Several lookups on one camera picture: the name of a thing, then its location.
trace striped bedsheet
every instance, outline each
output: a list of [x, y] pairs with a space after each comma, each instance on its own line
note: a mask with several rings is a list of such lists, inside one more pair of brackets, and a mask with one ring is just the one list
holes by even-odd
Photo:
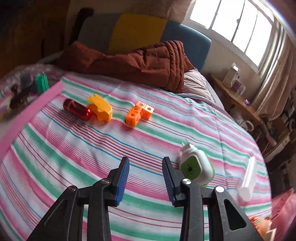
[[[131, 166], [123, 201], [109, 208], [112, 240], [179, 240], [183, 209], [168, 200], [161, 161], [169, 156], [178, 167], [179, 150], [189, 141], [207, 153], [215, 168], [208, 187], [225, 187], [248, 216], [271, 214], [268, 174], [255, 141], [215, 104], [103, 76], [63, 73], [61, 79], [64, 91], [30, 120], [0, 162], [0, 223], [12, 240], [26, 240], [68, 186], [94, 184], [123, 156]], [[65, 98], [86, 105], [94, 93], [112, 105], [109, 123], [95, 117], [81, 121], [63, 111]], [[154, 107], [154, 113], [137, 127], [127, 126], [125, 115], [138, 100]], [[250, 156], [256, 157], [258, 171], [252, 200], [244, 202], [237, 190]], [[208, 240], [206, 207], [204, 216]], [[87, 207], [83, 220], [86, 240]]]

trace screw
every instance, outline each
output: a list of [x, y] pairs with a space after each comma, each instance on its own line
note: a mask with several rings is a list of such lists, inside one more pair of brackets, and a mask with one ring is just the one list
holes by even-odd
[[217, 191], [217, 192], [220, 192], [220, 193], [221, 193], [221, 192], [224, 192], [224, 187], [217, 186], [217, 187], [216, 187], [216, 191]]
[[71, 191], [71, 192], [74, 192], [76, 190], [76, 186], [70, 186], [68, 187], [68, 189]]
[[186, 184], [186, 185], [189, 185], [189, 184], [191, 183], [191, 180], [188, 179], [188, 178], [184, 178], [184, 179], [182, 180], [182, 182], [183, 182], [184, 184]]
[[110, 180], [108, 178], [103, 178], [101, 179], [101, 182], [103, 182], [104, 184], [108, 184]]

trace window frame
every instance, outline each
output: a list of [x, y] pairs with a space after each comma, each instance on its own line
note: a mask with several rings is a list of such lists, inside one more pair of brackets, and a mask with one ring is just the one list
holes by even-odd
[[229, 41], [228, 39], [224, 38], [222, 35], [220, 35], [219, 33], [215, 32], [214, 30], [212, 30], [212, 27], [213, 27], [213, 24], [214, 24], [214, 21], [216, 19], [216, 16], [218, 14], [218, 10], [220, 8], [220, 4], [221, 4], [221, 1], [219, 2], [218, 4], [218, 7], [216, 9], [216, 12], [215, 12], [215, 15], [214, 15], [214, 18], [211, 22], [211, 25], [209, 28], [206, 28], [205, 26], [193, 21], [190, 19], [190, 16], [192, 14], [192, 11], [193, 11], [193, 8], [194, 8], [194, 5], [195, 5], [195, 1], [191, 3], [191, 6], [184, 18], [184, 21], [183, 21], [183, 24], [188, 26], [188, 27], [191, 27], [201, 33], [203, 33], [204, 35], [206, 35], [207, 37], [209, 37], [210, 39], [212, 40], [215, 40], [219, 43], [221, 43], [223, 46], [225, 46], [226, 48], [228, 48], [229, 50], [231, 50], [232, 52], [234, 52], [236, 55], [238, 55], [245, 63], [247, 63], [253, 70], [255, 73], [259, 73], [260, 72], [260, 69], [262, 68], [262, 65], [264, 63], [264, 59], [265, 59], [265, 56], [267, 55], [269, 49], [270, 49], [270, 46], [271, 46], [271, 43], [272, 43], [272, 39], [274, 37], [274, 34], [275, 34], [275, 31], [276, 31], [276, 24], [275, 24], [275, 21], [276, 21], [276, 18], [274, 18], [274, 21], [272, 21], [270, 19], [269, 16], [267, 16], [267, 14], [256, 4], [254, 3], [252, 0], [248, 0], [251, 4], [253, 4], [257, 9], [258, 11], [260, 11], [264, 17], [267, 18], [267, 20], [271, 23], [272, 25], [272, 28], [271, 28], [271, 33], [270, 33], [270, 36], [269, 36], [269, 40], [268, 40], [268, 43], [267, 43], [267, 46], [266, 46], [266, 49], [265, 49], [265, 52], [262, 56], [262, 59], [261, 59], [261, 62], [259, 64], [259, 66], [257, 66], [247, 55], [246, 55], [246, 51], [247, 51], [247, 48], [249, 46], [249, 43], [251, 41], [251, 38], [252, 38], [252, 35], [253, 35], [253, 32], [254, 32], [254, 28], [255, 28], [255, 25], [254, 25], [254, 28], [253, 28], [253, 32], [250, 36], [250, 39], [249, 39], [249, 42], [248, 42], [248, 45], [246, 47], [246, 50], [243, 52], [241, 51], [236, 45], [234, 45], [233, 43], [233, 40], [234, 40], [234, 37], [236, 35], [236, 32], [238, 30], [238, 27], [239, 27], [239, 23], [237, 24], [237, 27], [235, 29], [235, 32], [233, 34], [233, 37], [232, 37], [232, 40]]

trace red cylinder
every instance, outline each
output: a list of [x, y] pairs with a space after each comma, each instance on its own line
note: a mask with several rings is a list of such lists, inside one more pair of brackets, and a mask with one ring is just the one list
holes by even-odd
[[64, 110], [71, 113], [72, 115], [82, 119], [89, 120], [91, 118], [91, 110], [74, 100], [66, 99], [63, 103]]

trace blue headboard panel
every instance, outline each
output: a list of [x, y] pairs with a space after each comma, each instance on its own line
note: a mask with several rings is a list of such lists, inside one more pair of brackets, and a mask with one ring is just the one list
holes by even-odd
[[179, 40], [190, 62], [200, 72], [205, 64], [212, 41], [193, 28], [181, 23], [168, 21], [160, 41]]

